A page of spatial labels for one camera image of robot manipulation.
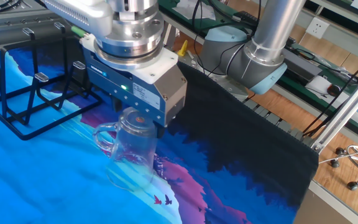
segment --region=green cable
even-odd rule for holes
[[[80,37],[84,37],[84,35],[86,34],[86,32],[83,29],[80,29],[79,27],[76,26],[72,26],[71,31],[73,31],[73,33],[75,33]]]

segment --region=silver cylinder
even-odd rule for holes
[[[157,4],[157,0],[107,0],[114,12],[142,12]]]
[[[278,58],[306,0],[269,0],[250,51],[259,60]]]
[[[161,50],[164,20],[157,0],[108,0],[108,3],[115,12],[112,31],[96,37],[100,50],[114,58],[150,58],[149,54]]]

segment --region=mug handle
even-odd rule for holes
[[[92,134],[93,140],[101,149],[106,151],[110,151],[112,149],[112,146],[114,145],[114,138],[112,142],[109,142],[106,138],[100,135],[100,133],[105,131],[117,131],[116,125],[116,122],[100,124],[94,129]]]

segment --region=black metal rack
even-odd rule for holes
[[[56,22],[55,27],[61,30],[62,37],[58,39],[35,39],[35,34],[32,30],[29,28],[24,28],[23,32],[30,36],[30,40],[21,42],[18,44],[12,44],[4,46],[0,51],[0,103],[2,104],[2,113],[0,113],[0,121],[2,121],[16,136],[18,136],[21,140],[29,140],[36,136],[38,136],[41,133],[44,133],[48,131],[49,129],[52,129],[53,127],[56,127],[65,121],[68,121],[69,119],[74,118],[75,116],[78,116],[85,111],[88,111],[95,106],[100,105],[103,101],[100,96],[92,92],[92,84],[89,82],[88,79],[88,73],[86,72],[86,66],[76,61],[74,62],[70,69],[68,69],[68,59],[67,59],[67,35],[65,33],[64,26]],[[64,75],[60,75],[55,78],[49,79],[48,76],[43,74],[42,72],[39,72],[39,66],[38,66],[38,60],[37,60],[37,46],[43,45],[47,43],[52,43],[56,41],[62,41],[63,45],[63,59],[64,59]],[[6,93],[6,69],[5,69],[5,55],[8,50],[17,49],[21,47],[31,47],[32,50],[32,62],[34,64],[34,77],[32,79],[31,86],[27,86],[25,88],[21,88],[19,90]],[[79,82],[73,78],[74,71],[77,72],[84,72],[82,82]],[[57,82],[65,82],[64,88],[62,91],[62,95],[52,99],[48,100],[46,97],[44,97],[41,94],[40,89],[42,87],[45,87],[47,85],[51,85]],[[24,93],[30,93],[29,102],[27,104],[27,109],[25,111],[21,111],[20,113],[16,113],[13,110],[11,110],[7,105],[7,100],[10,98],[13,98],[15,96],[19,96]],[[44,103],[33,106],[35,94],[44,101]],[[27,126],[29,125],[31,115],[34,114],[37,111],[40,111],[42,109],[52,107],[53,109],[59,111],[63,107],[63,103],[65,100],[68,100],[76,95],[82,96],[84,99],[87,99],[89,96],[92,96],[96,102],[81,108],[69,115],[66,115],[46,126],[43,126],[36,131],[33,131],[29,134],[23,134],[21,133],[12,123],[15,121],[18,121],[21,125]]]

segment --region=bolt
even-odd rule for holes
[[[132,36],[135,37],[135,38],[141,38],[142,34],[138,33],[138,32],[135,32],[135,33],[132,34]]]

